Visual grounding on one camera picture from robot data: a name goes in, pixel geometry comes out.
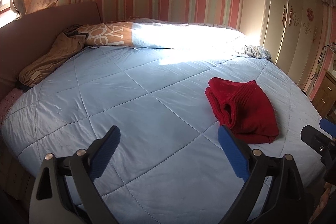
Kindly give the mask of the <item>person right hand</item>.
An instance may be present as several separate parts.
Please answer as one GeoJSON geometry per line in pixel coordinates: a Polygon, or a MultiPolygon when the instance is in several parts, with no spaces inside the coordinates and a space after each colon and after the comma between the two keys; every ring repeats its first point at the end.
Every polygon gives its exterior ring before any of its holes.
{"type": "Polygon", "coordinates": [[[323,209],[325,208],[325,206],[326,206],[326,204],[329,200],[330,192],[332,190],[335,190],[335,185],[332,185],[332,184],[326,182],[324,188],[325,188],[325,192],[321,196],[321,198],[319,200],[319,204],[316,207],[313,215],[310,217],[308,224],[311,224],[320,215],[320,213],[323,211],[323,209]]]}

